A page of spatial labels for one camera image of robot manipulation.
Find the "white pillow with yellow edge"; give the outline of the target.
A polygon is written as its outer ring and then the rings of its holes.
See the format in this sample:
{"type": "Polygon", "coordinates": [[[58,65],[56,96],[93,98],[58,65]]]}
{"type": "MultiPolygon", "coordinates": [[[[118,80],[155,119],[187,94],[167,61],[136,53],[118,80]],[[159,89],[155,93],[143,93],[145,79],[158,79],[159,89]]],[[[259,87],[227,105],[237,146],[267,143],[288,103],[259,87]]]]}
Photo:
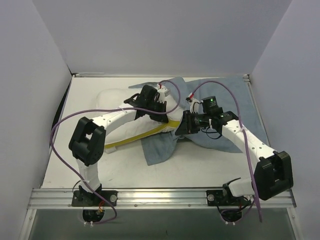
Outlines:
{"type": "MultiPolygon", "coordinates": [[[[96,96],[96,107],[98,109],[115,109],[124,100],[134,94],[140,93],[140,88],[128,89],[105,89],[96,96]]],[[[173,112],[167,115],[168,123],[161,123],[144,115],[137,120],[130,121],[112,131],[105,139],[105,152],[110,154],[117,150],[117,147],[140,140],[151,135],[166,133],[175,130],[183,115],[183,108],[178,106],[173,112]]]]}

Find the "blue-grey fabric pillowcase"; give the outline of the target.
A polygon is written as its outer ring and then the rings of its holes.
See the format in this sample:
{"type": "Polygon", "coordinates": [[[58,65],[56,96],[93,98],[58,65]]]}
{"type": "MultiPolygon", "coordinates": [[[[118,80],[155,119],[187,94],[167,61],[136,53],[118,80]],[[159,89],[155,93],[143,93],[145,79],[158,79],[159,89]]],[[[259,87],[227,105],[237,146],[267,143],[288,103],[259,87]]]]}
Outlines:
{"type": "MultiPolygon", "coordinates": [[[[261,125],[258,112],[253,108],[251,95],[247,92],[246,84],[237,78],[219,79],[213,84],[212,79],[198,79],[186,82],[182,77],[172,78],[164,84],[170,89],[174,104],[183,110],[190,109],[186,98],[190,93],[202,101],[200,113],[208,113],[212,108],[217,108],[218,100],[221,101],[222,110],[232,111],[241,117],[243,124],[252,134],[266,143],[267,134],[261,125]]],[[[241,150],[224,136],[215,137],[214,130],[202,130],[200,133],[176,136],[173,131],[157,133],[144,137],[141,140],[144,157],[149,166],[167,161],[174,153],[177,141],[187,138],[195,144],[208,149],[227,153],[240,153],[241,150]]]]}

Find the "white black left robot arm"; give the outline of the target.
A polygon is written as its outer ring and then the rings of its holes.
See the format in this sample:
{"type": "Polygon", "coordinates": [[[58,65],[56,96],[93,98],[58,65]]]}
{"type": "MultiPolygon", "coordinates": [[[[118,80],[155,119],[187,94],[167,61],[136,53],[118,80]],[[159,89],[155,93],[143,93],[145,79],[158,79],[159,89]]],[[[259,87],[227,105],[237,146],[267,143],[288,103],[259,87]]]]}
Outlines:
{"type": "Polygon", "coordinates": [[[68,148],[83,178],[79,191],[88,205],[95,206],[101,201],[102,184],[98,177],[98,161],[104,153],[106,136],[144,115],[155,122],[168,123],[169,119],[164,112],[167,111],[169,94],[170,90],[164,86],[144,85],[139,93],[125,99],[118,111],[92,119],[82,117],[78,121],[68,148]]]}

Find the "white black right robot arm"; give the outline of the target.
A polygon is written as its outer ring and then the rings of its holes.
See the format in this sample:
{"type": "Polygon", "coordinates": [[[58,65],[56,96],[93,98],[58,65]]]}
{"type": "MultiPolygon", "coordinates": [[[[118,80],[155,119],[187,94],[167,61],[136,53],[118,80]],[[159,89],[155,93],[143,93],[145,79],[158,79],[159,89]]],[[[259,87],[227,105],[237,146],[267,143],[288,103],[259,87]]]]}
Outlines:
{"type": "Polygon", "coordinates": [[[294,185],[290,155],[267,146],[251,133],[231,111],[224,112],[215,96],[201,100],[203,112],[185,110],[175,135],[197,134],[212,129],[246,154],[250,178],[236,178],[223,185],[222,200],[232,205],[240,197],[254,195],[266,201],[294,185]]]}

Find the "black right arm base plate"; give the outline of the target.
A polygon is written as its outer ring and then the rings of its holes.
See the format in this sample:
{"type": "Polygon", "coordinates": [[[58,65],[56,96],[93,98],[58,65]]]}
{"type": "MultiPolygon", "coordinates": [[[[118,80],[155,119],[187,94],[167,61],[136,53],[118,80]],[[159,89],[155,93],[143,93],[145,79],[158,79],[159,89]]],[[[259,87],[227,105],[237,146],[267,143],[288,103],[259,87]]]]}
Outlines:
{"type": "Polygon", "coordinates": [[[244,207],[249,206],[252,202],[244,196],[234,197],[224,195],[221,189],[206,191],[207,205],[211,207],[244,207]]]}

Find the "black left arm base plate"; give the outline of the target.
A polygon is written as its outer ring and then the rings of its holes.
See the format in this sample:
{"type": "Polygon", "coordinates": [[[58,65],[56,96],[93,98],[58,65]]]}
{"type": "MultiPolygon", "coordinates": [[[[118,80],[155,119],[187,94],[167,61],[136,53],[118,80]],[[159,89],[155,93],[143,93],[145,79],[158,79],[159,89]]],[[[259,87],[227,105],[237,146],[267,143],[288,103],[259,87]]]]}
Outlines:
{"type": "MultiPolygon", "coordinates": [[[[117,205],[118,192],[116,190],[101,190],[98,193],[112,206],[117,205]]],[[[73,193],[71,206],[72,207],[101,207],[103,200],[94,193],[85,193],[84,191],[76,190],[73,193]]]]}

